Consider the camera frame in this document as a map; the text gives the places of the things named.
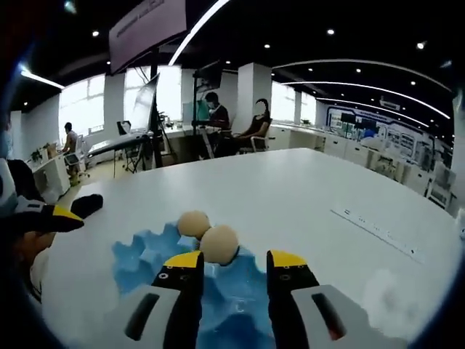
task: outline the blue egg tray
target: blue egg tray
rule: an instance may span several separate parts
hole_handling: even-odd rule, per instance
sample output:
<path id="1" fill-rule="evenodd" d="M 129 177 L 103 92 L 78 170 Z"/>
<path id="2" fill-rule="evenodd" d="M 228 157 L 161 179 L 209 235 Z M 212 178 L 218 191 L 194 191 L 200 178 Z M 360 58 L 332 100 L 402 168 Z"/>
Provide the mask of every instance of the blue egg tray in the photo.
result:
<path id="1" fill-rule="evenodd" d="M 114 243 L 113 276 L 121 296 L 141 284 L 152 284 L 169 258 L 194 251 L 197 245 L 197 239 L 181 236 L 175 223 L 165 224 L 162 234 L 150 230 L 134 234 L 130 246 Z M 198 349 L 275 348 L 267 276 L 247 249 L 240 247 L 227 266 L 205 263 L 201 302 Z"/>

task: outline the person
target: person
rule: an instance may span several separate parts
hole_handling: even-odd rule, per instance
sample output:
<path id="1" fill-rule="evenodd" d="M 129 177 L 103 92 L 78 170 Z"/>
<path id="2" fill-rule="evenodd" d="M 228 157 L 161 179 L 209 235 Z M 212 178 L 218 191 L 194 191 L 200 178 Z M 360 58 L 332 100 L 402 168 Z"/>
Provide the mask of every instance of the person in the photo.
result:
<path id="1" fill-rule="evenodd" d="M 218 95 L 215 92 L 209 92 L 205 96 L 205 101 L 210 112 L 210 126 L 220 127 L 221 129 L 230 128 L 230 117 L 226 107 L 219 103 Z"/>
<path id="2" fill-rule="evenodd" d="M 63 153 L 74 153 L 76 151 L 76 143 L 78 142 L 78 134 L 73 131 L 73 125 L 70 122 L 65 124 L 66 143 L 63 148 Z"/>
<path id="3" fill-rule="evenodd" d="M 241 134 L 234 137 L 225 137 L 215 150 L 215 157 L 235 155 L 241 148 L 252 148 L 252 137 L 265 137 L 271 124 L 270 105 L 264 98 L 255 103 L 262 108 L 262 112 L 255 115 L 250 127 Z"/>

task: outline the brown egg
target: brown egg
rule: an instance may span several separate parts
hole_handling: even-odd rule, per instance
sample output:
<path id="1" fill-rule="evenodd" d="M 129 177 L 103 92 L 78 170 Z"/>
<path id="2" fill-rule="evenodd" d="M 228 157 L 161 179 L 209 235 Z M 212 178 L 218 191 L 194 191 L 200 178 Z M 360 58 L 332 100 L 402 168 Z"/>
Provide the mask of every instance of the brown egg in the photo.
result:
<path id="1" fill-rule="evenodd" d="M 181 235 L 193 236 L 200 240 L 210 228 L 210 221 L 201 211 L 189 211 L 182 214 L 177 228 Z"/>
<path id="2" fill-rule="evenodd" d="M 206 262 L 230 263 L 239 248 L 238 235 L 227 225 L 218 225 L 206 231 L 200 250 Z"/>

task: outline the black ceiling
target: black ceiling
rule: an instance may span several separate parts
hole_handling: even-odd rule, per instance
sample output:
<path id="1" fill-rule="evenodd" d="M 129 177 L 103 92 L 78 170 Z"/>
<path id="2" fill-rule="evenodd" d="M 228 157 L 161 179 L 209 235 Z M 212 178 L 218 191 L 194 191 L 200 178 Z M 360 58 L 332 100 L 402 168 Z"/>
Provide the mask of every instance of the black ceiling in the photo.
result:
<path id="1" fill-rule="evenodd" d="M 75 1 L 77 14 L 63 12 L 49 37 L 35 43 L 28 55 L 34 73 L 60 84 L 70 84 L 96 73 L 108 73 L 108 31 L 139 1 Z M 214 0 L 187 1 L 188 27 L 211 6 Z M 427 75 L 453 91 L 452 69 L 460 49 L 461 32 L 450 8 L 428 9 L 412 4 L 376 3 L 359 6 L 356 1 L 335 4 L 324 1 L 231 0 L 200 30 L 190 43 L 190 52 L 178 63 L 197 68 L 217 59 L 231 61 L 230 69 L 257 62 L 271 67 L 288 63 L 356 59 L 391 63 Z M 326 31 L 332 28 L 335 34 Z M 100 35 L 92 37 L 92 31 Z M 179 44 L 178 38 L 171 45 Z M 426 42 L 419 50 L 416 44 Z M 58 73 L 67 65 L 92 55 L 102 59 L 65 76 Z M 160 56 L 167 63 L 171 53 Z M 452 66 L 441 68 L 447 61 Z M 451 117 L 386 92 L 360 87 L 315 85 L 318 96 L 358 103 L 375 103 L 382 97 L 405 108 L 407 116 L 431 125 L 428 132 L 452 140 L 453 111 L 451 91 L 414 73 L 367 63 L 313 63 L 274 70 L 274 78 L 290 81 L 339 81 L 364 84 L 399 92 L 421 100 Z M 298 86 L 311 92 L 313 88 Z M 33 108 L 58 93 L 53 87 L 22 79 L 12 108 Z"/>

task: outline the floor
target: floor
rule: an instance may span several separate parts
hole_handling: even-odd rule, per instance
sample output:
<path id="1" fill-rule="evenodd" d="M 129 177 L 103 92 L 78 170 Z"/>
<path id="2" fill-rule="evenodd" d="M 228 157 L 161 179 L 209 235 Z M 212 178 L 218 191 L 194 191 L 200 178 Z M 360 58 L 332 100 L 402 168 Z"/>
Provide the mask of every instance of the floor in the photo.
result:
<path id="1" fill-rule="evenodd" d="M 116 162 L 115 178 L 122 178 L 132 175 L 131 172 L 124 170 L 123 165 L 125 164 L 126 162 L 122 160 Z M 78 192 L 83 185 L 98 182 L 99 180 L 113 179 L 113 162 L 108 161 L 98 164 L 95 167 L 88 169 L 87 173 L 90 175 L 90 177 L 82 176 L 81 183 L 71 187 L 68 192 L 62 196 L 60 200 L 58 200 L 57 204 L 59 206 L 69 209 L 74 201 L 74 198 L 78 195 Z"/>

